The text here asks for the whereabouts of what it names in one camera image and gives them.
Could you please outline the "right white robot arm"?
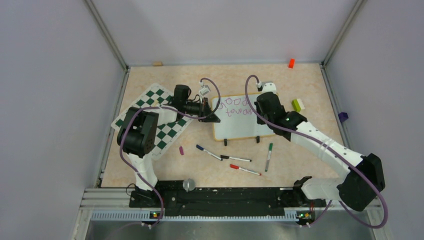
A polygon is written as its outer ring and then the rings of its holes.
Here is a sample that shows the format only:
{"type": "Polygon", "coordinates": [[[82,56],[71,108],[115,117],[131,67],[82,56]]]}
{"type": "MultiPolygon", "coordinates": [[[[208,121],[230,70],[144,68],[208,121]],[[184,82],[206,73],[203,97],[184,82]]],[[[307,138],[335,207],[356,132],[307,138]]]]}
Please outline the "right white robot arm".
{"type": "Polygon", "coordinates": [[[381,197],[385,179],[381,159],[373,153],[365,156],[326,136],[296,111],[285,111],[273,92],[260,94],[254,103],[258,123],[314,154],[330,166],[336,178],[306,176],[294,183],[299,188],[293,200],[307,206],[312,200],[341,201],[350,209],[361,212],[375,198],[381,197]]]}

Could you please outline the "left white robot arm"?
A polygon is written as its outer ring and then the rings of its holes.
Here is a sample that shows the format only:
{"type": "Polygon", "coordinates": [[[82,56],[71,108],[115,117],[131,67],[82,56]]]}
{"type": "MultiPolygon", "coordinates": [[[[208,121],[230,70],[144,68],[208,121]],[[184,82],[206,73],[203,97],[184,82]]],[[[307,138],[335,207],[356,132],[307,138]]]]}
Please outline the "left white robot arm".
{"type": "Polygon", "coordinates": [[[134,170],[136,183],[133,194],[149,207],[160,202],[160,193],[154,187],[158,178],[153,170],[153,159],[171,145],[191,120],[202,123],[220,123],[208,98],[207,85],[190,98],[192,90],[184,84],[177,84],[173,95],[165,96],[161,89],[147,93],[147,98],[130,107],[123,119],[118,121],[116,138],[119,154],[123,161],[134,170]]]}

